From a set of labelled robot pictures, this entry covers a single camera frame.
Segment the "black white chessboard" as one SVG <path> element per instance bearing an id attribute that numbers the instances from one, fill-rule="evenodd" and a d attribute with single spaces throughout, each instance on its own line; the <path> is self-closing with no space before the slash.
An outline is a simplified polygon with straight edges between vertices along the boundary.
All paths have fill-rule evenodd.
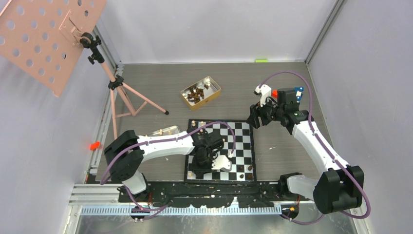
<path id="1" fill-rule="evenodd" d="M 253 129 L 244 120 L 223 120 L 235 134 L 233 138 L 231 131 L 224 124 L 214 124 L 205 128 L 208 133 L 218 132 L 225 140 L 219 155 L 227 155 L 235 148 L 234 157 L 231 160 L 232 170 L 230 172 L 214 171 L 204 174 L 202 179 L 196 179 L 195 174 L 190 171 L 192 156 L 186 156 L 186 166 L 184 171 L 184 182 L 186 183 L 226 183 L 226 184 L 252 184 L 257 182 L 256 159 Z M 193 174 L 193 179 L 188 178 L 188 173 Z M 246 179 L 246 174 L 252 174 L 252 180 Z"/>

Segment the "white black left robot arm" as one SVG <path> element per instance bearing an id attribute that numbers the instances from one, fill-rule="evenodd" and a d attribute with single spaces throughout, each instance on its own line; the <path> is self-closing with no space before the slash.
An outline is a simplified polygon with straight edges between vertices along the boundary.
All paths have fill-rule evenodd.
<path id="1" fill-rule="evenodd" d="M 219 152 L 224 139 L 218 132 L 191 129 L 168 136 L 138 136 L 128 130 L 116 138 L 104 150 L 108 164 L 100 181 L 123 183 L 138 202 L 149 197 L 146 180 L 138 168 L 142 162 L 158 157 L 190 155 L 193 157 L 197 175 L 214 171 L 230 171 L 232 163 L 228 156 Z"/>

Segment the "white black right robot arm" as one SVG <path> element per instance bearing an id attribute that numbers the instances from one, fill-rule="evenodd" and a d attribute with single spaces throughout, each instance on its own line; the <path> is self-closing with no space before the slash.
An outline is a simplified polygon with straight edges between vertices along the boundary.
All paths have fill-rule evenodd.
<path id="1" fill-rule="evenodd" d="M 277 192 L 284 200 L 301 195 L 314 201 L 322 214 L 343 212 L 362 205 L 364 172 L 343 160 L 320 133 L 309 111 L 300 110 L 303 87 L 273 91 L 268 85 L 254 90 L 260 100 L 250 106 L 246 122 L 258 129 L 273 121 L 285 127 L 306 150 L 320 177 L 310 179 L 301 173 L 281 175 Z"/>

